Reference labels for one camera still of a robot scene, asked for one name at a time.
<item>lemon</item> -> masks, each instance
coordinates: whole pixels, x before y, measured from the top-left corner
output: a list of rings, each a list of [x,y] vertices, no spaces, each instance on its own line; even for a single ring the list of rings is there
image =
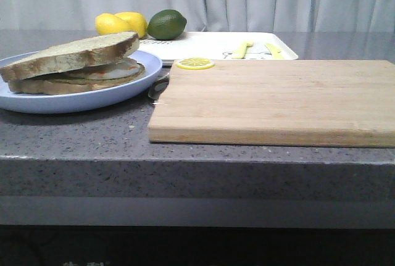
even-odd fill
[[[177,10],[162,10],[152,16],[148,23],[148,34],[155,39],[175,39],[180,36],[186,25],[186,19]]]
[[[185,58],[176,62],[177,67],[187,70],[205,70],[214,65],[214,61],[203,57]]]
[[[128,22],[110,13],[103,13],[97,16],[95,26],[100,35],[132,30]]]
[[[143,14],[137,12],[121,12],[116,13],[115,16],[128,22],[131,30],[137,32],[139,38],[144,38],[147,33],[148,23]]]

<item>light blue plate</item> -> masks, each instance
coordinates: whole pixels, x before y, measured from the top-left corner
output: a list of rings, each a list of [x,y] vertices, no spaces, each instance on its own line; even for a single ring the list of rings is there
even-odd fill
[[[0,67],[36,52],[21,54],[0,60]],[[120,86],[63,95],[20,94],[10,92],[0,78],[0,108],[32,114],[61,114],[97,109],[132,98],[150,87],[162,69],[162,60],[157,56],[137,50],[131,56],[146,68],[145,76]]]

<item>lemon slice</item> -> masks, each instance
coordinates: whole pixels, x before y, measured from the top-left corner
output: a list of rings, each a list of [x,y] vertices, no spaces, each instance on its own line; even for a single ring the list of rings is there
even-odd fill
[[[186,70],[205,70],[214,65],[214,61],[203,57],[185,58],[176,62],[177,67]]]

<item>yellow utensil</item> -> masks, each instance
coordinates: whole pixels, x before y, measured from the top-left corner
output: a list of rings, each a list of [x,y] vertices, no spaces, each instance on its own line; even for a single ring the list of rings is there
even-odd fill
[[[233,59],[243,59],[246,55],[247,48],[252,47],[254,43],[252,41],[244,41],[240,44],[239,48],[237,48],[231,55]]]
[[[281,55],[281,49],[276,45],[266,43],[265,46],[269,49],[270,53],[272,53],[273,59],[285,59],[284,56]]]

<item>gray countertop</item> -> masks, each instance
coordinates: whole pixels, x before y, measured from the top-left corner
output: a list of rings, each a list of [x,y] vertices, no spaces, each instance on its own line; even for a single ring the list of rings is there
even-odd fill
[[[0,30],[0,59],[91,35]],[[300,59],[395,63],[393,33],[276,35]],[[153,109],[0,110],[0,224],[395,228],[395,149],[150,143]]]

